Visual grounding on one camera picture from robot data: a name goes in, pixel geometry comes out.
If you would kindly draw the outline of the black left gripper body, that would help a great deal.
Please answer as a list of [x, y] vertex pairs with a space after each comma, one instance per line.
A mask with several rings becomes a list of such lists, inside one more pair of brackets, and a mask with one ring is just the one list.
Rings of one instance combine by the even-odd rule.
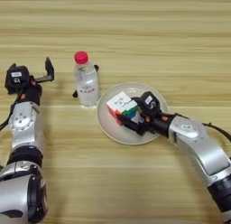
[[45, 76], [36, 79], [31, 75], [29, 78], [29, 84], [23, 88], [23, 93], [19, 97], [18, 102], [33, 102], [39, 105], [42, 96], [41, 84], [47, 81], [54, 81], [54, 78], [52, 76]]

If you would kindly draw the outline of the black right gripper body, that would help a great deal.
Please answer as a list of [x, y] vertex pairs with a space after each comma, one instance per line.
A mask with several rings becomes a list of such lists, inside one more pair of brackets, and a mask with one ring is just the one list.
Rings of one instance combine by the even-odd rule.
[[168, 136], [173, 118], [175, 116], [170, 114], [159, 113], [155, 116], [148, 116], [142, 112], [141, 119], [134, 125], [134, 131], [138, 135], [144, 135], [146, 132], [149, 132]]

